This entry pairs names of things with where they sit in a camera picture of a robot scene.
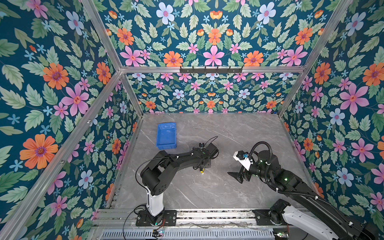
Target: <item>blue tray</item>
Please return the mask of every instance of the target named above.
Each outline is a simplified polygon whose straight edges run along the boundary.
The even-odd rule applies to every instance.
[[[161,123],[157,126],[156,147],[160,150],[176,148],[176,123]]]

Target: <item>floral wallpaper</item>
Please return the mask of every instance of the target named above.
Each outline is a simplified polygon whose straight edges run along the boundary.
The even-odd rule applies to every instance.
[[[143,112],[276,113],[293,73],[128,74]]]
[[[87,239],[98,209],[112,197],[136,126],[137,114],[118,83],[17,239]]]
[[[304,65],[338,1],[94,1],[126,66]],[[321,55],[328,57],[326,48]]]
[[[384,6],[352,5],[284,119],[320,194],[383,232]]]

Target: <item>black mounting plate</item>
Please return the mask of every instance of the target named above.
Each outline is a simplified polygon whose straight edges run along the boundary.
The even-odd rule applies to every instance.
[[[176,226],[177,211],[164,210],[163,217],[165,218],[164,226]],[[137,227],[151,227],[151,223],[146,219],[147,214],[144,210],[139,211],[136,219]]]

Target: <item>blue container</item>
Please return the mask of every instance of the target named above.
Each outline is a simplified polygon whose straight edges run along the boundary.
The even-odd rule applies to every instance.
[[[157,126],[156,147],[160,150],[176,148],[176,123],[161,123]]]

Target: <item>marble floor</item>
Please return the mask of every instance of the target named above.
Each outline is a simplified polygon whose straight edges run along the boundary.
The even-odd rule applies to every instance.
[[[136,183],[134,173],[142,162],[159,152],[156,147],[157,125],[164,122],[175,122],[177,127],[177,148],[166,150],[168,153],[188,152],[214,136],[218,136],[214,144],[220,151],[204,174],[191,167],[177,172],[164,192],[165,208],[269,208],[279,198],[300,206],[272,191],[257,177],[240,184],[227,174],[240,170],[240,163],[232,157],[235,151],[249,151],[256,142],[266,141],[282,168],[294,172],[308,183],[303,165],[276,114],[159,114],[143,117],[113,208],[132,209],[146,203],[146,191]],[[260,145],[256,151],[264,149],[267,147]]]

